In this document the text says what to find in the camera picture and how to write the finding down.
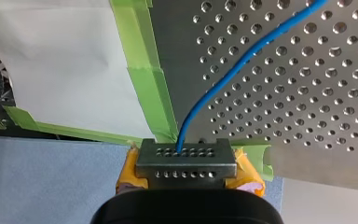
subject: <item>perforated metal sheet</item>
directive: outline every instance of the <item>perforated metal sheet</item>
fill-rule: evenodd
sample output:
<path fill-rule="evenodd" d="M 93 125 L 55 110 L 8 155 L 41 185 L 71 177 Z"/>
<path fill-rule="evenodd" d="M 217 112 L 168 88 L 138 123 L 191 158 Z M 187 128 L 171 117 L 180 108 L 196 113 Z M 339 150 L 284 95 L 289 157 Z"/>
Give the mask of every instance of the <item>perforated metal sheet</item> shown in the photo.
<path fill-rule="evenodd" d="M 179 126 L 256 40 L 309 3 L 154 0 L 158 55 Z M 358 1 L 329 1 L 264 47 L 202 109 L 186 140 L 226 137 L 272 144 L 283 176 L 358 188 Z"/>

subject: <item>tape strip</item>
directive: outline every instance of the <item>tape strip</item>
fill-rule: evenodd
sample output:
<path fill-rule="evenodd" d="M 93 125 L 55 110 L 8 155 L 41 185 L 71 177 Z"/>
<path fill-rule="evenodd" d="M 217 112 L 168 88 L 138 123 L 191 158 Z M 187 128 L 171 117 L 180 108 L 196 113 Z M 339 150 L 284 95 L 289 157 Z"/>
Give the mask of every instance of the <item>tape strip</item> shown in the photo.
<path fill-rule="evenodd" d="M 132 84 L 147 124 L 159 142 L 174 142 L 178 130 L 165 76 L 159 65 L 148 8 L 151 0 L 111 0 Z"/>
<path fill-rule="evenodd" d="M 20 127 L 22 127 L 22 129 L 33 130 L 42 133 L 55 133 L 78 138 L 92 139 L 102 142 L 116 143 L 121 145 L 131 145 L 131 143 L 135 143 L 137 146 L 140 146 L 142 143 L 141 138 L 113 133 L 101 133 L 90 130 L 69 128 L 60 125 L 37 122 L 34 121 L 32 116 L 27 111 L 17 108 L 16 106 L 4 106 L 4 109 L 6 110 L 10 118 Z"/>

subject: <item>silver metal plate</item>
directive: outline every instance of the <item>silver metal plate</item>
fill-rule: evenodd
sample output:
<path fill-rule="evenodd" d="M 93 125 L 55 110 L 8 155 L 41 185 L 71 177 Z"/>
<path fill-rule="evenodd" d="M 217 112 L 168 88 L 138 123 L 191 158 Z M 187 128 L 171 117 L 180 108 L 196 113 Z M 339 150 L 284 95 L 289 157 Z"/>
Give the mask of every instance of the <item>silver metal plate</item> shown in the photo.
<path fill-rule="evenodd" d="M 144 139 L 136 162 L 136 175 L 147 178 L 151 189 L 223 188 L 226 178 L 237 173 L 234 152 L 227 139 L 214 144 L 157 144 Z"/>
<path fill-rule="evenodd" d="M 309 3 L 154 0 L 178 123 L 255 41 Z M 272 144 L 278 175 L 358 188 L 358 1 L 329 1 L 265 46 L 197 115 L 186 141 L 226 137 Z"/>

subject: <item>white sheet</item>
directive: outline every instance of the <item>white sheet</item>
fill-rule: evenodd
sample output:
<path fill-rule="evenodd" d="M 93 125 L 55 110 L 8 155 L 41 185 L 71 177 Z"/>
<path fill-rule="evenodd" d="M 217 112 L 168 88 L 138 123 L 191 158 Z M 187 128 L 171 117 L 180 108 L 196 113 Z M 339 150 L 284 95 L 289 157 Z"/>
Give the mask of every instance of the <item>white sheet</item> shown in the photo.
<path fill-rule="evenodd" d="M 0 0 L 0 59 L 36 121 L 154 137 L 108 0 Z"/>

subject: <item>blue cable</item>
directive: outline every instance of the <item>blue cable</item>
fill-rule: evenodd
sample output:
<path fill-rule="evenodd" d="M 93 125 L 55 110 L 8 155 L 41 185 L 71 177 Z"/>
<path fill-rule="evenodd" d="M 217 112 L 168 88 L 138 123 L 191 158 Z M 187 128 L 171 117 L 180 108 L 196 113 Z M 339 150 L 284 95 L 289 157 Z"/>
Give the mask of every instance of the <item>blue cable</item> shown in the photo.
<path fill-rule="evenodd" d="M 278 38 L 280 35 L 286 33 L 293 26 L 296 26 L 308 16 L 313 14 L 319 8 L 321 8 L 327 0 L 315 0 L 313 4 L 309 7 L 304 8 L 302 11 L 298 12 L 294 17 L 288 19 L 282 23 L 275 30 L 271 31 L 269 34 L 265 35 L 259 39 L 255 44 L 253 44 L 235 63 L 235 65 L 227 72 L 225 76 L 222 77 L 210 90 L 208 90 L 199 101 L 191 108 L 190 112 L 187 114 L 185 121 L 182 124 L 182 128 L 179 132 L 179 136 L 176 142 L 176 151 L 181 152 L 183 143 L 185 142 L 186 132 L 188 126 L 190 125 L 191 120 L 196 117 L 200 110 L 214 97 L 228 82 L 237 75 L 240 70 L 246 65 L 246 62 L 252 59 L 253 55 L 260 51 L 268 42 Z"/>

